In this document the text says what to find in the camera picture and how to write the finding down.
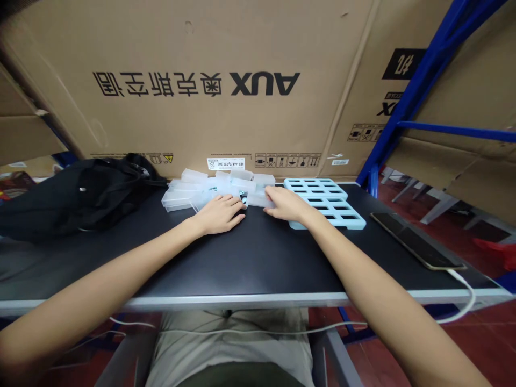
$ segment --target white cable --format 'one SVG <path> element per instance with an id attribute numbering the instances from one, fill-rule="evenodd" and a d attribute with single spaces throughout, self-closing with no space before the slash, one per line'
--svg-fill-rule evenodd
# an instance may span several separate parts
<path id="1" fill-rule="evenodd" d="M 219 329 L 217 331 L 206 331 L 206 332 L 196 332 L 196 331 L 185 331 L 183 329 L 171 329 L 169 331 L 161 331 L 162 333 L 190 333 L 198 336 L 206 336 L 216 333 L 242 333 L 242 334 L 250 334 L 250 333 L 268 333 L 268 334 L 277 334 L 277 335 L 300 335 L 300 334 L 309 334 L 309 333 L 317 333 L 322 331 L 327 331 L 328 329 L 335 328 L 342 325 L 350 325 L 350 324 L 358 324 L 358 325 L 367 325 L 367 322 L 354 322 L 354 321 L 345 321 L 338 322 L 336 324 L 331 324 L 322 328 L 311 329 L 309 331 L 298 331 L 298 332 L 272 332 L 272 331 L 263 331 L 263 330 L 255 330 L 255 331 L 240 331 L 238 329 Z"/>
<path id="2" fill-rule="evenodd" d="M 148 327 L 156 329 L 156 327 L 154 325 L 149 324 L 147 322 L 123 322 L 123 321 L 119 321 L 119 320 L 117 320 L 116 318 L 113 318 L 113 317 L 110 317 L 109 319 L 111 321 L 113 321 L 114 323 L 118 323 L 120 325 L 143 325 L 143 326 L 148 326 Z"/>
<path id="3" fill-rule="evenodd" d="M 466 313 L 468 313 L 471 308 L 473 307 L 476 299 L 477 299 L 477 296 L 475 294 L 475 291 L 474 289 L 470 286 L 470 284 L 468 283 L 468 281 L 466 281 L 464 279 L 463 276 L 461 276 L 459 273 L 457 273 L 455 270 L 452 270 L 452 269 L 448 269 L 446 270 L 447 272 L 450 273 L 450 275 L 452 277 L 454 277 L 457 281 L 463 283 L 466 288 L 468 288 L 469 292 L 471 293 L 471 298 L 469 299 L 468 303 L 466 304 L 466 306 L 464 307 L 464 309 L 462 309 L 459 313 L 457 313 L 456 315 L 454 316 L 451 316 L 451 317 L 448 317 L 448 318 L 445 318 L 445 319 L 441 319 L 441 320 L 436 320 L 438 324 L 445 324 L 445 323 L 451 323 L 453 321 L 457 321 L 459 320 L 461 317 L 463 317 Z"/>
<path id="4" fill-rule="evenodd" d="M 124 333 L 124 332 L 118 332 L 118 331 L 107 331 L 107 332 L 101 333 L 100 335 L 97 335 L 97 336 L 95 336 L 95 337 L 89 338 L 89 339 L 88 339 L 88 340 L 86 340 L 85 342 L 82 342 L 82 343 L 80 343 L 79 345 L 76 345 L 75 347 L 73 347 L 72 349 L 69 349 L 69 350 L 68 350 L 68 351 L 66 351 L 65 353 L 68 353 L 68 352 L 71 352 L 71 351 L 73 351 L 73 350 L 76 350 L 77 348 L 82 347 L 84 344 L 87 344 L 87 343 L 89 343 L 89 342 L 90 342 L 90 341 L 92 341 L 92 340 L 98 339 L 99 337 L 102 337 L 102 336 L 104 336 L 104 335 L 106 335 L 106 334 L 108 334 L 108 333 L 114 333 L 115 335 L 127 336 L 127 334 L 126 334 L 126 333 Z"/>

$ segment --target beige pants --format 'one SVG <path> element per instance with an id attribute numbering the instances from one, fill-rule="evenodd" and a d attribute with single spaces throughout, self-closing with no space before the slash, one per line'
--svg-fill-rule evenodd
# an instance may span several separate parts
<path id="1" fill-rule="evenodd" d="M 163 315 L 161 331 L 238 329 L 273 332 L 306 330 L 307 309 L 185 311 Z M 274 362 L 306 387 L 313 387 L 312 354 L 304 335 L 162 333 L 158 338 L 147 387 L 175 387 L 208 366 L 227 362 Z"/>

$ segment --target forearm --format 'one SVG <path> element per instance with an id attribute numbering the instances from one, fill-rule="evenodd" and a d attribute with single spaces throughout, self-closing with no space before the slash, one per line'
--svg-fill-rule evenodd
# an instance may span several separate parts
<path id="1" fill-rule="evenodd" d="M 313 216 L 307 228 L 414 385 L 489 385 L 421 305 L 324 217 Z"/>
<path id="2" fill-rule="evenodd" d="M 119 310 L 156 271 L 199 236 L 186 220 L 14 321 L 0 332 L 2 366 L 23 366 L 68 349 Z"/>

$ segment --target light blue tray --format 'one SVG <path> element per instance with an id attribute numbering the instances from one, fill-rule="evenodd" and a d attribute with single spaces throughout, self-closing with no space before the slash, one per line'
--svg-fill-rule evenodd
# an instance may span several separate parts
<path id="1" fill-rule="evenodd" d="M 348 194 L 331 179 L 285 179 L 285 187 L 318 209 L 335 227 L 363 230 L 366 221 L 346 201 Z M 289 222 L 294 230 L 305 230 L 298 222 Z"/>
<path id="2" fill-rule="evenodd" d="M 344 192 L 331 179 L 285 179 L 285 188 L 294 191 L 299 196 L 339 196 L 348 198 Z"/>

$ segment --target smartphone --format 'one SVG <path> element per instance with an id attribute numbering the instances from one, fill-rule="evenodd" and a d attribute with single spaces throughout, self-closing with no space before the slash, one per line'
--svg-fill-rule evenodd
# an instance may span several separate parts
<path id="1" fill-rule="evenodd" d="M 463 263 L 452 262 L 432 244 L 414 231 L 410 224 L 395 213 L 372 213 L 371 217 L 380 223 L 394 238 L 410 251 L 430 270 L 465 270 Z"/>

